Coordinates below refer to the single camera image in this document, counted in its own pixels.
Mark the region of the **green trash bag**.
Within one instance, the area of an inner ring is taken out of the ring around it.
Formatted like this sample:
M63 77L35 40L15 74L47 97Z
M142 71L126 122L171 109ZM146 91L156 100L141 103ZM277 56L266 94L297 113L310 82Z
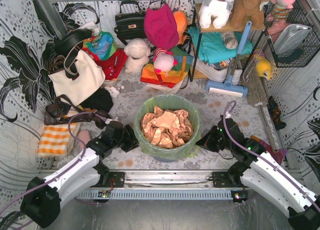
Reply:
M200 113L178 95L158 95L136 111L133 130L144 154L172 161L191 158L199 150Z

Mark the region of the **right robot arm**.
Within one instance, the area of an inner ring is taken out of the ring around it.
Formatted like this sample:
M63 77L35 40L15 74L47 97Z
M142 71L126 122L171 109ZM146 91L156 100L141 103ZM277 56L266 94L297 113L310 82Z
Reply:
M293 178L258 141L244 137L232 119L213 126L196 145L211 152L228 150L236 159L227 172L212 174L215 187L251 188L276 206L293 229L319 229L319 195Z

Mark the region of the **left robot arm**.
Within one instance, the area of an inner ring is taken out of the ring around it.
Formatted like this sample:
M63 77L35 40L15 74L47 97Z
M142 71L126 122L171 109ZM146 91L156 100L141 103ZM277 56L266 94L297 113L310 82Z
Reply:
M41 179L33 178L26 189L20 210L40 227L51 225L62 208L90 187L106 187L109 197L115 187L123 187L125 174L111 172L103 160L120 148L129 152L139 145L130 125L112 120L101 136L91 139L84 150L61 169Z

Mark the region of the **blue trash bin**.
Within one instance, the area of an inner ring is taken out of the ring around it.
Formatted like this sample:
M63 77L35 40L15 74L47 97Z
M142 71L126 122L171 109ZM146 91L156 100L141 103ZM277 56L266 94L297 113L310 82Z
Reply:
M183 160L188 157L188 154L182 152L160 152L160 153L153 153L151 156L160 162L171 163L174 161Z

